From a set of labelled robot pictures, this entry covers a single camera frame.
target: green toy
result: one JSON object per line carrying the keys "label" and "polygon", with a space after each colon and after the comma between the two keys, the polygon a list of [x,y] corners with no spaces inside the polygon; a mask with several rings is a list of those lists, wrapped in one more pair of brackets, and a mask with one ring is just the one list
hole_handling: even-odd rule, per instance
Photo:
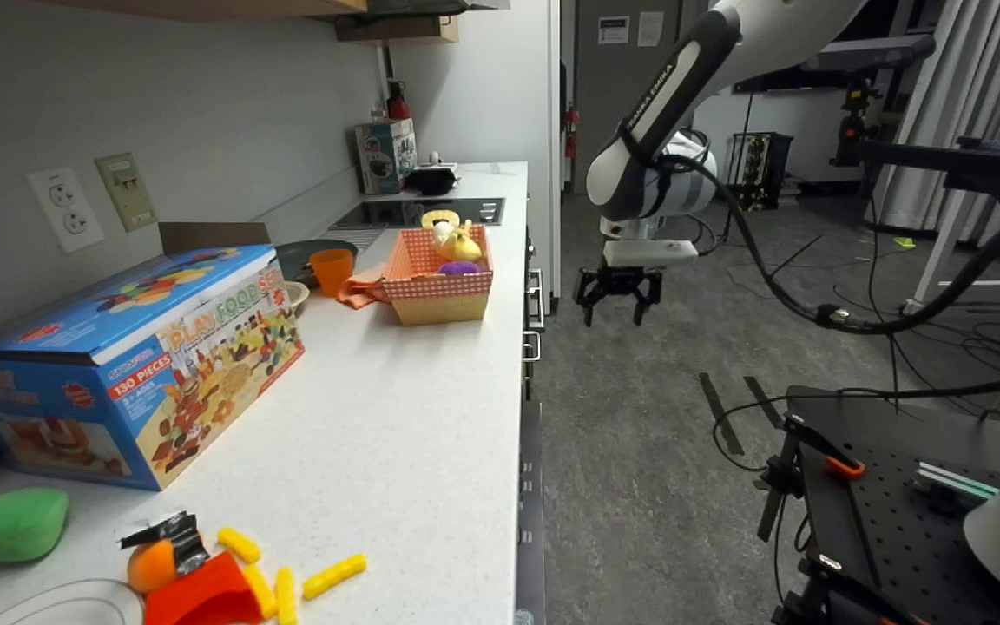
{"label": "green toy", "polygon": [[0,498],[0,567],[37,561],[68,521],[68,498],[60,488],[13,488]]}

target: orange toy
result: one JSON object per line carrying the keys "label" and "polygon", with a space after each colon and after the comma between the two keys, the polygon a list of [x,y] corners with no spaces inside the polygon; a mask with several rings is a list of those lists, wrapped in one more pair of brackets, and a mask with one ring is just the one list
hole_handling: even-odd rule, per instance
{"label": "orange toy", "polygon": [[150,543],[127,557],[127,586],[134,593],[153,593],[177,580],[177,550],[174,543]]}
{"label": "orange toy", "polygon": [[261,604],[225,553],[147,597],[147,625],[208,620],[261,620]]}

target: bottle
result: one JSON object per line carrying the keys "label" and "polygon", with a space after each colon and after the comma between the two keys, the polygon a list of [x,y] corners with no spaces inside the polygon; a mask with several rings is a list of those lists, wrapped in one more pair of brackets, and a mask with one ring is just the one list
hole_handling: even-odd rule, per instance
{"label": "bottle", "polygon": [[409,117],[406,96],[403,96],[403,82],[387,79],[387,123]]}

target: wall cabinet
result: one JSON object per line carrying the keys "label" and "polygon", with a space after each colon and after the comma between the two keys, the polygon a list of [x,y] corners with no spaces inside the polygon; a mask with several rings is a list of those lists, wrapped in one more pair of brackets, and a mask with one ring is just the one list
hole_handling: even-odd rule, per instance
{"label": "wall cabinet", "polygon": [[319,15],[369,12],[369,0],[52,0],[52,4],[150,15],[174,21],[268,21],[268,16],[319,16]]}

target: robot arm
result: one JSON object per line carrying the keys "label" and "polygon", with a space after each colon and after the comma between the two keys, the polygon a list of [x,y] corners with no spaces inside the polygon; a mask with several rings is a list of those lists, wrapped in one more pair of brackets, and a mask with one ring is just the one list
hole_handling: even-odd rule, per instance
{"label": "robot arm", "polygon": [[583,273],[577,301],[592,316],[605,294],[634,294],[634,324],[660,301],[660,271],[697,256],[691,238],[651,238],[649,175],[662,159],[694,159],[716,175],[716,159],[672,126],[707,93],[739,79],[799,67],[833,42],[863,0],[719,0],[672,52],[656,82],[616,127],[616,139],[591,163],[588,199],[599,210],[605,256]]}

